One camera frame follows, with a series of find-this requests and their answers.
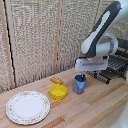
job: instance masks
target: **plate rim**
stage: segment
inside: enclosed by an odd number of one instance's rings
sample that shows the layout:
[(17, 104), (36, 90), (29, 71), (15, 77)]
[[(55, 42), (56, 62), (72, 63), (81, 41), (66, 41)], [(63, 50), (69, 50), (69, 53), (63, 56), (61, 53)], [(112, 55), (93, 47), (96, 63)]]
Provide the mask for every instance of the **plate rim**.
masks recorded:
[[(43, 95), (43, 96), (45, 96), (43, 93), (40, 93), (40, 92), (37, 92), (37, 91), (23, 91), (23, 92), (35, 92), (35, 93), (39, 93), (39, 94), (41, 94), (41, 95)], [(10, 116), (9, 116), (9, 114), (8, 114), (8, 109), (7, 109), (7, 106), (8, 106), (8, 104), (9, 104), (9, 102), (12, 100), (12, 98), (14, 97), (14, 96), (12, 96), (10, 99), (9, 99), (9, 101), (7, 102), (7, 104), (6, 104), (6, 115), (8, 116), (8, 118), (11, 120), (11, 121), (13, 121), (14, 123), (17, 123), (17, 124), (23, 124), (23, 125), (29, 125), (29, 124), (35, 124), (35, 123), (38, 123), (38, 122), (40, 122), (41, 120), (43, 120), (43, 119), (45, 119), (46, 118), (46, 116), (49, 114), (49, 111), (50, 111), (50, 101), (49, 101), (49, 99), (45, 96), (45, 98), (48, 100), (48, 103), (49, 103), (49, 109), (48, 109), (48, 111), (47, 111), (47, 114), (44, 116), (44, 118), (42, 118), (42, 119), (39, 119), (39, 120), (37, 120), (37, 121), (34, 121), (34, 122), (27, 122), (27, 123), (20, 123), (20, 122), (16, 122), (14, 119), (12, 119)]]

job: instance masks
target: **dish rack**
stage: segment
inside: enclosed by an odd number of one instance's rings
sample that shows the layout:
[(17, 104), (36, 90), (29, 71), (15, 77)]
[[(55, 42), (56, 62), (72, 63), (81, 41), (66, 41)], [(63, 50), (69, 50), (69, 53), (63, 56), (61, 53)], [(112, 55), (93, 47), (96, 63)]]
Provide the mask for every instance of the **dish rack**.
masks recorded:
[(109, 84), (111, 80), (117, 77), (126, 77), (126, 71), (128, 70), (128, 41), (118, 39), (119, 49), (114, 55), (109, 56), (108, 68), (105, 71), (101, 71), (99, 75), (96, 72), (87, 72), (94, 78)]

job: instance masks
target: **floral plate border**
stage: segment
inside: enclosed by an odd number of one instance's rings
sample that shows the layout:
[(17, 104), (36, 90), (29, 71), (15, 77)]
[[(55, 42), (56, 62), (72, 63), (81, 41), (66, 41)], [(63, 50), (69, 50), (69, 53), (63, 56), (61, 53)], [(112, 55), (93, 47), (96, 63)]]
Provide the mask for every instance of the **floral plate border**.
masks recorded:
[[(18, 117), (13, 110), (13, 105), (20, 99), (26, 96), (30, 96), (32, 95), (33, 97), (36, 98), (40, 98), (40, 100), (43, 102), (44, 104), (44, 109), (40, 112), (39, 115), (35, 116), (34, 118), (28, 118), (28, 119), (23, 119), (21, 117)], [(50, 102), (48, 100), (48, 98), (43, 95), (42, 93), (36, 92), (36, 91), (24, 91), (24, 92), (20, 92), (16, 95), (14, 95), (7, 103), (6, 105), (6, 114), (8, 116), (8, 118), (10, 120), (12, 120), (15, 123), (18, 124), (24, 124), (24, 125), (28, 125), (28, 124), (34, 124), (37, 123), (39, 121), (41, 121), (42, 119), (44, 119), (47, 114), (50, 111)]]

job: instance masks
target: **orange object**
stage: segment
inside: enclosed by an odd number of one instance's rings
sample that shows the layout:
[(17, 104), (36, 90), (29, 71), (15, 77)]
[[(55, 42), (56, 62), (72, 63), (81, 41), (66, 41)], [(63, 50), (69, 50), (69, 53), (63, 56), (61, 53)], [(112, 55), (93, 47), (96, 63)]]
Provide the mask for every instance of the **orange object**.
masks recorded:
[(50, 80), (51, 80), (53, 83), (55, 83), (55, 84), (63, 84), (63, 83), (64, 83), (61, 79), (59, 79), (59, 78), (57, 78), (57, 77), (53, 77), (53, 78), (51, 78)]

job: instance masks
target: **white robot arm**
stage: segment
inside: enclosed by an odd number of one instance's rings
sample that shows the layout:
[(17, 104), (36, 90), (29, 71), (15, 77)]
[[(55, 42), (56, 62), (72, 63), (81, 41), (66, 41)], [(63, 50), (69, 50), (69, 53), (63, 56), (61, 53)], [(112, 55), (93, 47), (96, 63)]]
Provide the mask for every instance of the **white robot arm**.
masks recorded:
[(107, 31), (113, 24), (126, 18), (128, 0), (116, 0), (106, 8), (81, 45), (81, 51), (86, 58), (76, 60), (75, 69), (78, 72), (106, 70), (108, 55), (114, 54), (118, 49), (118, 40)]

